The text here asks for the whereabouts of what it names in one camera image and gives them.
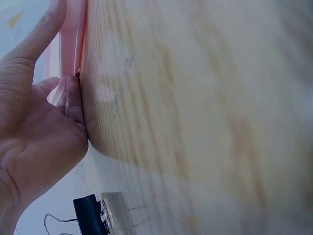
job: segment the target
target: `wire handle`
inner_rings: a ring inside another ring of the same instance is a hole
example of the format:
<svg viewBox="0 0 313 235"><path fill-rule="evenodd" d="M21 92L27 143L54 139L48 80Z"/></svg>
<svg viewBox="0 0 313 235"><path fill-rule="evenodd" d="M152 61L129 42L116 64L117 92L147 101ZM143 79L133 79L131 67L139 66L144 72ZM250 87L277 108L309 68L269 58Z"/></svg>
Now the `wire handle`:
<svg viewBox="0 0 313 235"><path fill-rule="evenodd" d="M66 223L66 222L77 221L77 219L60 220L60 219L58 219L57 217L55 217L55 216L53 216L53 215L51 215L51 214L46 214L46 215L45 215L45 220L44 220L44 226L45 226L45 230L46 230L46 232L48 233L48 235L51 235L51 234L49 233L48 228L47 228L47 225L46 225L46 221L47 221L47 218L48 218L48 217L52 217L53 219L57 220L57 221L60 222L60 223ZM74 234L61 233L61 234L59 234L59 235L74 235Z"/></svg>

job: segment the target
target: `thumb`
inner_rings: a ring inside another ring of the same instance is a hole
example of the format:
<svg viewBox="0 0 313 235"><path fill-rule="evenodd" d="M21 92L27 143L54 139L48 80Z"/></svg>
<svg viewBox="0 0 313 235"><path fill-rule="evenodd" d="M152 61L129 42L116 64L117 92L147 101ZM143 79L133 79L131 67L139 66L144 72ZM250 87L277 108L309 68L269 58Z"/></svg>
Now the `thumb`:
<svg viewBox="0 0 313 235"><path fill-rule="evenodd" d="M1 60L0 72L12 83L31 88L35 63L60 31L66 12L67 1L56 0L29 35Z"/></svg>

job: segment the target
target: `black binder clip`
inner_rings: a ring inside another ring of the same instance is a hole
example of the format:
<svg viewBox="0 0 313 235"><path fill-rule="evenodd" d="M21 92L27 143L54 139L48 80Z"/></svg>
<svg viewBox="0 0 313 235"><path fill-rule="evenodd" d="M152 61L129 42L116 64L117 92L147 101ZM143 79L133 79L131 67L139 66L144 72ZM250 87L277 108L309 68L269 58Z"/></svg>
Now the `black binder clip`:
<svg viewBox="0 0 313 235"><path fill-rule="evenodd" d="M51 235L46 226L46 220L48 217L64 223L77 221L81 235L109 235L110 234L110 219L106 215L104 205L101 201L97 202L94 194L87 197L73 200L76 219L60 220L51 214L45 215L44 226L48 235Z"/></svg>

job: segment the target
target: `wooden board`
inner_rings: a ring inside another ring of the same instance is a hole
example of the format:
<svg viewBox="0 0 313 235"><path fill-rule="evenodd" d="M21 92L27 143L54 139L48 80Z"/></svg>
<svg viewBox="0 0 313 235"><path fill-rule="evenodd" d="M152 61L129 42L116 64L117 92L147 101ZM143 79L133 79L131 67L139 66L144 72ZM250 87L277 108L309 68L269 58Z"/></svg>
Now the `wooden board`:
<svg viewBox="0 0 313 235"><path fill-rule="evenodd" d="M305 0L89 1L88 134L137 234L313 232L312 13Z"/></svg>

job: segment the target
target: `hand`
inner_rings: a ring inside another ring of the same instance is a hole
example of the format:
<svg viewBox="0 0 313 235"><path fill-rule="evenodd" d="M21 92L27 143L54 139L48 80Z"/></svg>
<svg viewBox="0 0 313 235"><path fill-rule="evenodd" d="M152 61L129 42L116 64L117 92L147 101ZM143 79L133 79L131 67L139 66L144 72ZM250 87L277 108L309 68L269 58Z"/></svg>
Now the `hand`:
<svg viewBox="0 0 313 235"><path fill-rule="evenodd" d="M58 78L32 85L35 63L60 30L66 11L66 1L56 1L0 61L0 199L9 195L12 210L24 210L88 149L78 78L67 77L57 107L47 96Z"/></svg>

